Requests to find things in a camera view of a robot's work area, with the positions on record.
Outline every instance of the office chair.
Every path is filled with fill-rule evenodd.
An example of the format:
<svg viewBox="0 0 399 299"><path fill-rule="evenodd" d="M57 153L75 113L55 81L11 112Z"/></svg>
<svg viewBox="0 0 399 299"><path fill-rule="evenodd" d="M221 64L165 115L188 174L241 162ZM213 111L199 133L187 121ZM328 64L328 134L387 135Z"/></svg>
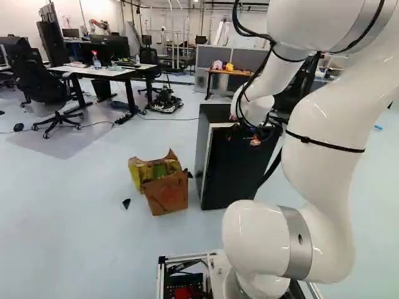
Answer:
<svg viewBox="0 0 399 299"><path fill-rule="evenodd" d="M24 46L22 47L19 44L7 49L10 67L17 76L18 89L30 100L44 103L45 105L58 105L59 109L61 109L69 100L73 99L69 88L69 80L71 80L74 74L52 75L40 63L41 57L38 57L37 51L26 47L26 45ZM43 134L43 138L48 139L50 131L58 124L63 124L63 122L74 125L77 130L81 129L80 123L72 121L70 118L84 118L83 113L62 115L59 113L59 109L55 110L53 117L34 123L32 130L36 131L39 129L39 126L50 123L50 127Z"/></svg>
<svg viewBox="0 0 399 299"><path fill-rule="evenodd" d="M12 72L2 72L0 73L0 87L7 87L15 92L16 80Z"/></svg>
<svg viewBox="0 0 399 299"><path fill-rule="evenodd" d="M150 47L141 48L140 49L140 63L157 65L158 67L156 68L156 71L154 72L154 76L151 79L155 80L156 78L161 77L162 67L161 67L160 60L158 59L158 54L155 49L152 49ZM168 73L166 73L166 77L168 79L168 84L170 87ZM145 92L146 90L147 90L147 88L139 89L139 90L137 90L137 92L138 92L138 94L140 94L141 92ZM160 93L162 88L153 87L152 90L156 93Z"/></svg>

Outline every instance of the metal rack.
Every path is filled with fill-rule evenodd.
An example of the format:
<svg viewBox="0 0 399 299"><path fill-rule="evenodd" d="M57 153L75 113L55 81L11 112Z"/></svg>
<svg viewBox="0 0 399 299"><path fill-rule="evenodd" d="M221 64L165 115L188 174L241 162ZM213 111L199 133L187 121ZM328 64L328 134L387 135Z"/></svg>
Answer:
<svg viewBox="0 0 399 299"><path fill-rule="evenodd" d="M223 285L224 281L229 279L229 275L231 276L231 265L222 250L204 252L202 254L166 255L159 257L158 273L156 276L156 299L168 299L170 297L168 296L168 292L171 288L175 287L168 284L170 282L170 274L168 272L172 267L180 267L183 264L195 267L195 264L200 263L205 267L201 282L202 291L211 296L210 298L224 299ZM316 284L306 283L306 285L313 299L323 299ZM305 299L305 295L296 280L291 280L287 293L281 299L287 298Z"/></svg>

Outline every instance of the trash can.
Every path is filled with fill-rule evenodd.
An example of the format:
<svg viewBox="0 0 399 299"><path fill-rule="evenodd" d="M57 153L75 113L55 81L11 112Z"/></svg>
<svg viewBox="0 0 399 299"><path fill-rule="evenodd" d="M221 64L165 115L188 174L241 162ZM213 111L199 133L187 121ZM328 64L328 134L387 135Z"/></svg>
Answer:
<svg viewBox="0 0 399 299"><path fill-rule="evenodd" d="M111 97L111 85L108 80L92 80L92 85L97 96L97 101L102 102Z"/></svg>

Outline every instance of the floor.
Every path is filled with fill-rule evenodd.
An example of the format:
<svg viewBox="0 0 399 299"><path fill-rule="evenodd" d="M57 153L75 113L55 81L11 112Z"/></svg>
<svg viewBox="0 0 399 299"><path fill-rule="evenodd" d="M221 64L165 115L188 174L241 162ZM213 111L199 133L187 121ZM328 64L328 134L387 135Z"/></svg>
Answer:
<svg viewBox="0 0 399 299"><path fill-rule="evenodd" d="M90 81L81 85L94 94ZM137 90L145 83L132 85ZM136 116L113 129L109 123L82 131L59 128L49 140L42 139L40 131L0 134L1 298L155 298L159 255L222 247L224 211L202 211L193 180L187 210L153 217L127 169L130 157L157 159L169 148L184 167L194 168L197 121L184 119L198 116L204 95L192 86L173 88L184 107L173 115L150 112L146 118L179 121ZM112 89L126 101L121 83L112 83ZM19 107L20 96L18 91L0 90L0 110L6 112L0 116L1 132L11 131L17 122L30 128L37 120L29 109ZM145 105L143 95L135 92L135 98L139 106ZM85 124L114 121L121 114L101 103L88 108ZM394 289L399 267L399 105L387 110L378 124L384 130L372 131L352 184L357 263L348 279L319 287L324 298L399 295ZM128 210L122 206L126 198L132 200ZM304 202L281 169L256 199L291 207Z"/></svg>

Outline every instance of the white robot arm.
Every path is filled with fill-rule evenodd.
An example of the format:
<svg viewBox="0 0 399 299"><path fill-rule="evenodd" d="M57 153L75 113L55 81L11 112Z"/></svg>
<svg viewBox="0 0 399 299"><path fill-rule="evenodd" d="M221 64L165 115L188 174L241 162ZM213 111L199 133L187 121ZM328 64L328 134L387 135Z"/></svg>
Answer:
<svg viewBox="0 0 399 299"><path fill-rule="evenodd" d="M111 35L110 24L108 24L107 21L101 20L101 22L98 22L95 19L90 19L89 24L90 24L90 34L95 34L95 26L94 25L96 25L98 28L101 28L104 30L104 34L106 36Z"/></svg>
<svg viewBox="0 0 399 299"><path fill-rule="evenodd" d="M377 117L399 94L396 7L397 0L270 2L267 31L276 46L246 90L248 100L241 102L251 123L264 120L272 96L285 89L309 54L351 54L372 45L364 50L367 59L302 99L292 112L282 167L308 204L295 210L238 201L224 215L224 249L233 266L229 275L252 299L279 298L290 278L339 282L353 267L352 173ZM240 92L234 95L232 115Z"/></svg>

